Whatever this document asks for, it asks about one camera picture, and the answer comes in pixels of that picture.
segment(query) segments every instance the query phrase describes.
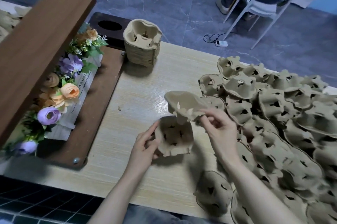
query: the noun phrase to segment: blue wall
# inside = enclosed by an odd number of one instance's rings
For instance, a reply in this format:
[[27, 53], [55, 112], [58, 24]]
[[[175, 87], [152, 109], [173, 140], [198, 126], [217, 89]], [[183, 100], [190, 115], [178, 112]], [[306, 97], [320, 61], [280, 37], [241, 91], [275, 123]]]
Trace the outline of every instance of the blue wall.
[[309, 7], [337, 15], [337, 0], [314, 0]]

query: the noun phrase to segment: light wood tabletop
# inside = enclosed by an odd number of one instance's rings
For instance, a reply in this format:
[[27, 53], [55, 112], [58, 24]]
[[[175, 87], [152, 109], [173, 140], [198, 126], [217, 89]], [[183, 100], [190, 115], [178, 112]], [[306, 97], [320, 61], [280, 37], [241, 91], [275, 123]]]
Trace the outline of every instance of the light wood tabletop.
[[[48, 165], [39, 158], [23, 156], [3, 165], [4, 175], [106, 197], [126, 167], [137, 134], [158, 118], [169, 115], [164, 94], [185, 90], [201, 96], [198, 79], [204, 74], [219, 73], [218, 58], [162, 42], [152, 71], [132, 63], [125, 64], [83, 169], [64, 169]], [[330, 94], [337, 94], [335, 88], [329, 90]], [[192, 126], [195, 139], [192, 153], [158, 159], [146, 173], [131, 203], [207, 217], [197, 205], [193, 192], [203, 170], [217, 171], [218, 168], [204, 129]], [[221, 221], [233, 223], [230, 213]]]

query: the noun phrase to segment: flower arrangement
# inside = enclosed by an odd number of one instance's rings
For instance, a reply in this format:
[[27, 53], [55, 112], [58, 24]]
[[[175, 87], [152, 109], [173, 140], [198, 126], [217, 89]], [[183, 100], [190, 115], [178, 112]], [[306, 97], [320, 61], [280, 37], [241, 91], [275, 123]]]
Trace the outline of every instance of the flower arrangement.
[[88, 58], [97, 57], [106, 46], [106, 36], [100, 36], [84, 23], [40, 89], [38, 98], [12, 132], [4, 150], [6, 155], [35, 153], [45, 132], [57, 124], [69, 106], [78, 102], [79, 88], [75, 79], [80, 73], [89, 73], [96, 65]]

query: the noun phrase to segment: forearm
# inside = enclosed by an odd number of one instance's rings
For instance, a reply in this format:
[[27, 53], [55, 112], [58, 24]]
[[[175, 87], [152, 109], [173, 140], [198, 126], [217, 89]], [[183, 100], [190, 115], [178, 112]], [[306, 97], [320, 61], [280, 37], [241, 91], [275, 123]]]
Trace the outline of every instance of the forearm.
[[141, 177], [125, 172], [88, 224], [121, 224]]
[[299, 224], [301, 221], [240, 161], [227, 163], [231, 176], [254, 223]]

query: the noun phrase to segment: white electronic device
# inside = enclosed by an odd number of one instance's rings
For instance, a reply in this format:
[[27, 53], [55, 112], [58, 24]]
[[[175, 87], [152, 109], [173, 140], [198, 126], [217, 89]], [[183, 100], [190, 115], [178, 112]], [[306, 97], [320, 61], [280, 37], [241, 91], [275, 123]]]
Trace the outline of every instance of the white electronic device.
[[215, 45], [217, 47], [228, 47], [227, 41], [222, 41], [222, 40], [216, 40]]

